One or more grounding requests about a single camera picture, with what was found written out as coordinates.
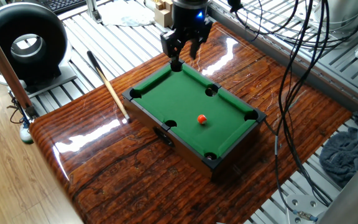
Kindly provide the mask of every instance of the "cable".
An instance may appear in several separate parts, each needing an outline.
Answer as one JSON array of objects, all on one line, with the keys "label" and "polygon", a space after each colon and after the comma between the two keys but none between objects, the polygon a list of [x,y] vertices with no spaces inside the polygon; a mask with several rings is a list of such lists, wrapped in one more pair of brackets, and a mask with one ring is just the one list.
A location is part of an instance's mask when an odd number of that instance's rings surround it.
[{"label": "cable", "polygon": [[[285,42],[289,43],[289,44],[293,44],[293,48],[292,51],[290,53],[290,62],[288,63],[288,66],[285,70],[285,73],[283,75],[283,79],[282,82],[280,84],[280,89],[279,89],[279,94],[278,94],[278,102],[279,102],[279,108],[280,108],[280,114],[281,114],[281,118],[280,118],[280,122],[277,126],[277,130],[274,131],[273,128],[268,124],[268,122],[265,123],[267,125],[267,127],[271,130],[272,133],[274,133],[275,137],[275,174],[276,174],[276,180],[277,180],[277,188],[278,191],[280,192],[280,197],[282,198],[285,206],[292,212],[297,213],[298,216],[302,216],[302,211],[299,213],[297,211],[292,210],[288,204],[286,203],[286,201],[284,200],[283,194],[282,194],[282,189],[280,186],[280,181],[278,178],[278,135],[280,133],[280,128],[283,128],[283,132],[284,132],[284,137],[285,140],[288,144],[288,147],[290,149],[290,153],[295,161],[296,166],[298,167],[298,171],[301,173],[301,175],[306,179],[306,181],[308,182],[308,184],[311,187],[311,191],[312,194],[316,197],[316,199],[322,203],[325,206],[329,206],[329,204],[333,201],[331,199],[331,197],[323,190],[321,189],[318,185],[316,185],[316,183],[311,180],[311,177],[309,175],[309,173],[307,172],[307,170],[303,167],[302,161],[299,158],[298,152],[296,151],[296,147],[295,147],[295,143],[294,143],[294,129],[293,129],[293,121],[291,118],[291,114],[290,114],[290,108],[293,106],[293,101],[295,100],[297,94],[299,93],[301,87],[303,86],[303,84],[305,83],[306,79],[308,78],[308,75],[311,72],[311,69],[316,65],[316,63],[318,62],[318,60],[321,58],[321,56],[323,55],[323,52],[326,49],[332,49],[335,48],[337,46],[339,46],[340,44],[342,44],[344,41],[348,40],[350,37],[352,37],[357,31],[358,31],[358,25],[356,27],[355,30],[353,30],[353,32],[351,32],[348,36],[346,37],[342,37],[336,40],[329,40],[329,34],[334,31],[334,30],[330,30],[329,29],[329,25],[330,24],[335,24],[334,23],[330,23],[329,21],[329,5],[328,5],[328,0],[321,0],[321,15],[320,15],[320,20],[318,22],[318,30],[317,32],[307,32],[307,30],[309,29],[309,22],[310,22],[310,16],[312,13],[312,5],[313,5],[313,0],[309,0],[308,3],[305,1],[305,7],[306,7],[306,16],[305,19],[303,21],[302,27],[300,30],[295,30],[295,32],[298,33],[298,35],[296,37],[287,37],[283,34],[278,34],[277,32],[279,30],[282,30],[284,28],[286,28],[286,26],[291,22],[293,16],[295,15],[296,9],[298,7],[298,0],[296,0],[296,3],[294,5],[294,10],[291,14],[291,16],[287,19],[287,21],[281,25],[278,29],[273,30],[273,31],[268,31],[268,32],[261,32],[261,23],[262,23],[262,18],[263,18],[263,12],[264,10],[262,9],[262,5],[259,1],[259,5],[260,5],[260,11],[261,11],[261,15],[260,15],[260,21],[259,21],[259,28],[258,30],[255,30],[251,27],[249,27],[247,25],[247,21],[248,21],[248,14],[249,14],[249,10],[247,10],[246,8],[244,8],[245,12],[247,13],[246,15],[246,21],[244,22],[240,16],[238,15],[237,11],[235,11],[235,15],[238,19],[238,21],[244,26],[245,30],[250,30],[251,32],[256,34],[255,39],[258,37],[259,34],[274,34],[277,37],[283,39]],[[316,40],[315,41],[310,41],[308,39],[305,40],[305,35],[306,34],[316,34]],[[292,63],[295,61],[296,56],[298,55],[298,52],[300,51],[301,47],[308,47],[312,49],[312,56],[311,56],[311,60],[310,60],[310,64],[306,70],[306,72],[301,76],[301,78],[294,84],[294,86],[292,86]],[[288,85],[288,93],[285,97],[285,101],[282,101],[282,95],[283,95],[283,87],[286,83],[287,80],[287,76],[290,76],[290,82]]]},{"label": "cable", "polygon": [[[255,8],[255,9],[258,9],[258,7],[253,6],[253,5],[251,5],[251,4],[248,4],[248,3],[244,3],[243,6],[251,6],[251,7]],[[276,16],[278,16],[278,17],[286,18],[287,20],[290,18],[290,17],[283,16],[283,15],[281,15],[281,14],[279,14],[279,13],[276,13],[276,12],[270,12],[270,11],[268,11],[268,10],[263,10],[263,11],[264,11],[264,12],[267,12],[267,13],[271,13],[271,14],[276,15]],[[254,13],[254,12],[252,12],[252,11],[250,11],[250,13],[252,13],[253,15],[255,15],[255,16],[258,17],[258,15],[257,15],[256,13]],[[351,17],[350,19],[346,19],[345,21],[341,21],[341,22],[330,22],[331,25],[333,25],[333,24],[343,24],[343,23],[347,23],[347,24],[345,24],[345,25],[342,26],[342,27],[338,27],[338,28],[336,28],[336,29],[330,29],[329,32],[330,32],[330,33],[333,33],[334,31],[341,30],[341,29],[345,28],[345,27],[348,26],[351,22],[353,22],[355,19],[357,19],[357,17],[358,17],[358,15],[353,16],[353,17]],[[273,25],[275,25],[275,26],[283,26],[283,25],[277,24],[276,22],[271,21],[271,19],[265,19],[265,18],[264,18],[264,20],[265,20],[265,22],[269,22],[269,23],[271,23],[271,24],[273,24]],[[309,21],[309,23],[311,23],[311,24],[318,24],[319,22]],[[292,31],[292,32],[299,32],[298,30],[295,30],[295,29],[291,29],[291,28],[287,28],[287,27],[283,27],[283,28],[285,28],[285,30],[289,30],[289,31]],[[307,34],[315,34],[316,32],[306,32],[306,33],[307,33]]]},{"label": "cable", "polygon": [[[25,113],[24,113],[24,110],[22,108],[22,106],[20,105],[20,103],[16,100],[16,98],[12,98],[12,101],[11,103],[13,103],[13,106],[12,105],[9,105],[7,106],[6,108],[12,108],[12,109],[15,109],[15,111],[13,112],[11,118],[10,118],[10,121],[14,124],[21,124],[23,122],[25,122],[26,124],[30,124],[29,120],[27,119],[27,117],[25,116]],[[23,119],[20,120],[19,122],[17,121],[13,121],[13,117],[14,115],[16,114],[16,112],[20,112],[20,114],[23,116]]]},{"label": "cable", "polygon": [[[321,11],[321,20],[320,20],[320,24],[319,24],[319,31],[318,31],[318,36],[317,36],[317,41],[316,41],[316,44],[314,46],[314,52],[313,52],[313,56],[312,56],[312,59],[311,59],[311,63],[307,69],[307,71],[305,72],[305,74],[301,77],[301,79],[295,84],[295,86],[293,87],[292,90],[290,90],[289,94],[287,95],[286,97],[286,102],[285,102],[285,109],[283,110],[282,108],[282,102],[281,102],[281,95],[282,95],[282,86],[283,86],[283,82],[282,82],[282,85],[280,86],[280,93],[279,93],[279,105],[280,105],[280,111],[282,112],[282,120],[283,121],[283,128],[284,128],[284,133],[285,133],[285,137],[286,137],[286,140],[287,140],[287,143],[288,143],[288,146],[290,147],[291,150],[291,153],[293,154],[293,157],[294,157],[294,160],[300,170],[300,172],[303,174],[303,176],[305,177],[305,179],[308,181],[308,183],[311,185],[311,188],[312,188],[312,191],[313,191],[313,195],[322,203],[322,204],[325,204],[325,205],[329,205],[329,202],[322,196],[324,195],[325,197],[328,198],[328,200],[332,201],[332,199],[329,198],[329,196],[327,195],[326,192],[324,192],[322,189],[320,189],[311,179],[310,179],[310,176],[309,174],[307,173],[307,171],[305,170],[305,168],[302,166],[301,164],[301,161],[298,157],[298,154],[296,152],[296,149],[295,149],[295,146],[293,144],[293,136],[291,135],[291,132],[289,131],[289,128],[288,128],[288,124],[287,124],[287,121],[286,121],[286,118],[285,118],[285,114],[288,112],[290,106],[291,106],[291,103],[292,101],[294,100],[296,94],[298,93],[299,89],[301,88],[301,86],[304,84],[308,74],[310,73],[311,71],[311,68],[315,65],[315,63],[317,62],[317,60],[321,57],[325,47],[326,47],[326,44],[327,44],[327,39],[328,39],[328,32],[326,32],[326,38],[323,42],[323,46],[322,46],[322,50],[320,51],[319,55],[316,57],[316,52],[317,52],[317,47],[318,47],[318,43],[319,43],[319,38],[320,38],[320,33],[321,33],[321,29],[322,29],[322,26],[323,26],[323,16],[324,16],[324,7],[326,8],[327,10],[327,15],[329,15],[329,8],[328,8],[328,2],[327,0],[323,1],[324,4],[322,4],[322,11]],[[310,7],[309,7],[309,10],[307,11],[308,13],[306,14],[306,18],[308,18],[310,16]],[[327,31],[329,30],[329,16],[327,17]],[[304,32],[301,33],[301,37],[299,39],[300,41],[300,44],[298,45],[298,47],[296,48],[296,51],[294,53],[294,56],[297,54],[297,51],[299,49],[299,46],[301,45],[301,42],[303,40],[303,37],[304,37]]]}]

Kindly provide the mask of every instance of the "metal bracket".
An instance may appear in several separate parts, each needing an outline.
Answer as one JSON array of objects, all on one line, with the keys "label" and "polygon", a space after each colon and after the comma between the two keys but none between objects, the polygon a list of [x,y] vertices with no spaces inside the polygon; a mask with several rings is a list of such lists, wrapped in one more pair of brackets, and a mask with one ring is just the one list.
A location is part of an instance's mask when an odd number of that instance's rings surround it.
[{"label": "metal bracket", "polygon": [[[327,210],[327,207],[321,204],[314,196],[310,195],[289,195],[287,197],[287,204],[290,208],[312,214],[315,217],[320,217],[320,214]],[[289,209],[287,209],[287,219],[289,224],[313,224],[314,221],[301,219]]]},{"label": "metal bracket", "polygon": [[86,5],[88,6],[87,13],[88,15],[97,23],[102,22],[102,17],[98,11],[98,5],[96,0],[86,0]]}]

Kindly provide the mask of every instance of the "green felt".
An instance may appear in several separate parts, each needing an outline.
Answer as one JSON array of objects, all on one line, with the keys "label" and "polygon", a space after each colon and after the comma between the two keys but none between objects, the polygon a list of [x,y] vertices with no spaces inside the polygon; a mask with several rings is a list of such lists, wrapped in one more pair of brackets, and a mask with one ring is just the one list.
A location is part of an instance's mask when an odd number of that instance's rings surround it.
[{"label": "green felt", "polygon": [[[188,65],[181,72],[166,68],[135,87],[142,95],[135,100],[159,121],[174,120],[177,127],[171,130],[201,155],[221,156],[255,123],[244,121],[252,108],[228,92],[207,96],[213,83]],[[204,125],[197,122],[200,114],[208,119]]]}]

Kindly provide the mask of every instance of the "wooden stick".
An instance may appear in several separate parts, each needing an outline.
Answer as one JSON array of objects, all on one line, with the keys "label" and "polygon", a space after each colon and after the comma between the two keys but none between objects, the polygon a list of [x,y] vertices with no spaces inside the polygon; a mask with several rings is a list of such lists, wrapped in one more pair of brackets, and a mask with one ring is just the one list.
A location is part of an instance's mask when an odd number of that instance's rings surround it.
[{"label": "wooden stick", "polygon": [[20,103],[20,105],[27,109],[32,106],[29,96],[25,92],[23,86],[20,84],[19,78],[17,77],[15,71],[13,70],[11,64],[7,60],[4,52],[0,47],[0,72],[1,75],[5,78],[6,83],[11,87],[13,94]]},{"label": "wooden stick", "polygon": [[111,83],[107,80],[107,78],[104,76],[104,73],[102,72],[102,68],[99,66],[98,61],[96,61],[96,58],[94,57],[93,53],[89,50],[87,52],[89,59],[91,60],[93,66],[95,67],[96,71],[99,73],[99,76],[102,78],[104,85],[107,87],[107,89],[109,90],[111,96],[114,98],[114,101],[117,103],[119,109],[121,110],[121,112],[124,114],[125,119],[128,120],[129,122],[129,116],[127,114],[127,111],[124,108],[124,105],[122,105],[121,100],[119,100],[117,93],[114,91],[114,89],[112,88]]}]

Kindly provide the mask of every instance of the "wooden table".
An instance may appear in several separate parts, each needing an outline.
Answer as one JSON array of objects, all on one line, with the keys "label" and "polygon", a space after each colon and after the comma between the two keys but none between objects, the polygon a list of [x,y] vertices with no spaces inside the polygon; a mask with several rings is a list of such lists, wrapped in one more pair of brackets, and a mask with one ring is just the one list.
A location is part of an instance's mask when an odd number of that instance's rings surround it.
[{"label": "wooden table", "polygon": [[[184,61],[264,111],[277,127],[283,66],[217,23],[194,62],[188,52],[189,45]],[[111,83],[121,95],[168,60],[161,54]],[[291,115],[304,161],[351,113],[304,86]],[[274,135],[266,125],[227,171],[227,181],[212,183],[137,120],[128,124],[104,86],[37,118],[30,131],[85,223],[242,223],[277,189]],[[284,137],[279,140],[283,182],[296,166]]]}]

